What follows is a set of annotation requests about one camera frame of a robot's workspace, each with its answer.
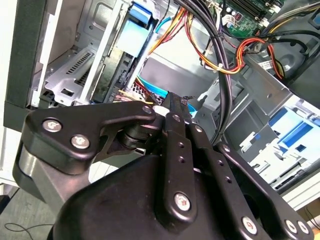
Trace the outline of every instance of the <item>bolt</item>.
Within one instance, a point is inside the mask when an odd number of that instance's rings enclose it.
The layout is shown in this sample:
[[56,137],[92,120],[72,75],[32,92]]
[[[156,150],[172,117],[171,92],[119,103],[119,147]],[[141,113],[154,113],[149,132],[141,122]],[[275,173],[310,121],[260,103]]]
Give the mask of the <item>bolt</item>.
[[178,115],[173,115],[172,116],[174,120],[176,120],[177,122],[180,122],[180,117]]
[[227,145],[222,145],[223,146],[223,149],[226,151],[226,152],[230,152],[230,148],[227,146]]
[[309,234],[308,228],[306,227],[306,225],[304,225],[302,221],[298,221],[298,225],[301,228],[302,232],[304,232],[305,234]]
[[42,123],[42,127],[52,133],[59,132],[62,129],[61,124],[56,120],[46,120]]
[[87,149],[90,145],[88,138],[78,134],[71,138],[71,144],[77,149]]
[[182,211],[188,211],[190,209],[190,201],[187,196],[182,193],[174,195],[174,202]]
[[199,127],[198,125],[195,125],[195,129],[196,129],[199,133],[201,133],[201,132],[202,132],[202,128],[201,128],[201,127]]
[[245,229],[246,229],[249,233],[251,233],[251,234],[253,234],[253,235],[256,235],[256,234],[257,234],[258,229],[257,229],[255,223],[254,223],[249,217],[244,216],[244,217],[242,218],[242,224],[243,224],[243,226],[245,227]]
[[148,106],[143,106],[142,110],[145,111],[147,114],[151,114],[152,113],[150,107],[148,107]]
[[298,233],[296,226],[290,220],[285,220],[285,224],[291,232],[294,234]]

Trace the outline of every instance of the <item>white cable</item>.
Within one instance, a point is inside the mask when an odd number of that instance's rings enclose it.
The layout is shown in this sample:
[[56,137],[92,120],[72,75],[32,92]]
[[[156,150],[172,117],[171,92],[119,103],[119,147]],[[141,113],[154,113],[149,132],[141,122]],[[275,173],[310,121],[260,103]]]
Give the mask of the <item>white cable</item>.
[[299,7],[299,8],[297,8],[297,9],[293,9],[293,10],[291,10],[291,11],[288,11],[288,12],[286,12],[286,13],[278,16],[278,17],[275,19],[275,21],[279,21],[279,20],[284,19],[284,18],[287,18],[287,17],[289,17],[289,16],[293,16],[293,15],[299,13],[299,12],[303,12],[303,11],[306,10],[306,9],[311,9],[311,8],[314,7],[314,6],[319,6],[319,7],[320,7],[320,3],[319,3],[319,2],[316,2],[316,3],[313,3],[313,4],[307,5],[307,6],[302,6],[302,7]]

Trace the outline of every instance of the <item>yellow wire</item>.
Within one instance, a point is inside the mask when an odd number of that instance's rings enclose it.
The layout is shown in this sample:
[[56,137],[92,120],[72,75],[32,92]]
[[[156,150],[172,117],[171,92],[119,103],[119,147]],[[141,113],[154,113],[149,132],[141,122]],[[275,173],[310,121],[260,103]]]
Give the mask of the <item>yellow wire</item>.
[[[192,22],[192,19],[191,18],[189,18],[188,19],[188,21],[189,21],[189,25],[190,25],[190,38],[191,38],[191,40],[192,40],[192,42],[194,43],[194,45],[195,45],[195,47],[198,49],[198,51],[201,53],[201,51],[199,50],[200,49],[200,47],[197,45],[197,43],[196,43],[196,41],[195,41],[195,38],[194,38],[194,36],[193,36],[193,33],[191,32],[191,22]],[[239,68],[238,70],[236,70],[236,71],[229,71],[229,70],[227,70],[227,69],[224,69],[224,68],[220,68],[218,65],[216,65],[216,64],[214,64],[213,62],[211,62],[206,56],[204,56],[203,54],[202,54],[202,57],[204,58],[203,60],[205,61],[205,63],[207,64],[207,65],[209,65],[211,68],[213,68],[214,70],[216,70],[216,71],[220,71],[220,72],[222,72],[222,73],[224,73],[224,74],[236,74],[236,73],[238,73],[241,69]]]
[[145,104],[154,104],[151,101],[144,101],[144,100],[138,99],[138,98],[132,96],[131,94],[129,94],[129,93],[125,92],[125,91],[122,91],[120,89],[118,91],[119,91],[119,93],[122,93],[123,95],[126,95],[127,97],[132,98],[132,99],[134,99],[136,101],[141,101],[141,102],[144,102]]
[[152,48],[150,49],[148,55],[150,55],[161,44],[161,42],[164,40],[164,38],[167,35],[167,33],[169,31],[171,31],[175,27],[175,25],[178,23],[180,17],[183,15],[184,12],[185,12],[185,10],[183,8],[181,8],[181,10],[178,12],[176,17],[172,20],[171,25],[168,27],[168,29],[165,31],[165,33],[162,35],[162,37],[159,38],[159,40],[156,41],[156,43],[152,46]]
[[280,24],[276,25],[274,28],[272,28],[270,30],[270,33],[272,34],[275,30],[277,30],[278,28],[280,28],[283,24],[286,24],[287,22],[291,21],[292,19],[294,19],[294,17],[291,17],[283,22],[281,22]]
[[142,83],[142,81],[139,79],[138,76],[136,77],[136,80],[137,80],[142,86],[144,86],[144,84]]

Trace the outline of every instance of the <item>black cable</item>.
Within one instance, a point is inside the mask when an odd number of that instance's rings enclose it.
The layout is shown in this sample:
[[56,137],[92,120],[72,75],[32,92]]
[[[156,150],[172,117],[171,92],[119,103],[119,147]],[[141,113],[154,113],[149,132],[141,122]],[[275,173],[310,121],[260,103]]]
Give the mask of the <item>black cable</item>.
[[[282,31],[282,32],[276,32],[272,34],[264,34],[262,38],[273,38],[273,37],[279,37],[279,36],[289,36],[289,35],[310,35],[313,37],[316,37],[320,40],[320,34],[314,31],[310,30],[291,30],[291,31]],[[318,47],[314,52],[310,55],[308,59],[305,59],[300,67],[298,67],[294,73],[291,74],[290,77],[286,79],[286,85],[290,85],[293,81],[295,81],[311,64],[313,64],[316,60],[316,57],[320,53],[320,44],[318,44]]]
[[170,1],[171,1],[171,0],[168,0],[168,5],[167,5],[167,7],[166,7],[166,10],[165,10],[165,12],[164,12],[163,17],[162,17],[161,20],[159,21],[159,24],[165,19],[165,17],[167,16],[167,14],[168,14],[168,12],[169,12]]
[[[225,68],[228,68],[228,60],[225,49],[220,38],[220,34],[216,29],[213,16],[209,9],[201,0],[176,0],[176,2],[185,8],[189,13],[193,14],[206,28],[213,43],[214,51],[218,63],[222,63]],[[220,87],[220,115],[217,130],[211,139],[211,143],[216,144],[223,135],[232,109],[231,95],[231,79],[230,76],[219,71],[219,87]]]
[[303,42],[298,39],[293,39],[293,38],[280,38],[280,39],[271,39],[269,40],[270,43],[290,43],[291,46],[295,46],[296,44],[300,45],[300,47],[303,49],[302,54],[305,54],[306,57],[309,57],[309,54],[307,53],[308,51],[308,46]]
[[222,4],[223,4],[223,6],[222,6],[221,18],[223,18],[226,15],[227,0],[223,0]]
[[309,219],[309,221],[312,223],[312,225],[315,226],[318,230],[320,230],[319,224],[316,222],[314,216],[313,216],[313,215],[311,214],[311,212],[308,210],[308,207],[305,206],[305,207],[303,208],[303,210],[304,210],[304,213],[305,213],[306,217]]
[[[21,228],[22,230],[14,230],[14,229],[11,229],[8,227],[8,225],[14,225],[14,226],[17,226],[19,228]],[[11,231],[11,232],[14,232],[14,233],[20,233],[20,232],[26,232],[30,239],[31,240],[34,240],[31,233],[29,232],[30,229],[33,229],[33,228],[37,228],[37,227],[41,227],[41,226],[53,226],[53,224],[39,224],[39,225],[35,225],[35,226],[31,226],[31,227],[28,227],[28,228],[24,228],[23,226],[19,225],[19,224],[16,224],[16,223],[12,223],[12,222],[7,222],[5,225],[4,225],[4,228]]]

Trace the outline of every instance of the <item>blue plastic latch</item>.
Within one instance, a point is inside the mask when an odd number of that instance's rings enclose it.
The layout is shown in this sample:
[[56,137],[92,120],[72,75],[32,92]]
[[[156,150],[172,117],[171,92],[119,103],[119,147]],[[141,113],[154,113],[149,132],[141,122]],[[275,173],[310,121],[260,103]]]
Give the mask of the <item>blue plastic latch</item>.
[[152,13],[145,9],[143,6],[141,6],[140,4],[134,3],[133,6],[130,9],[129,14],[133,17],[135,17],[136,19],[140,20],[141,22],[143,22],[144,24],[148,24]]
[[149,32],[149,30],[128,20],[124,25],[116,47],[136,58],[143,48]]

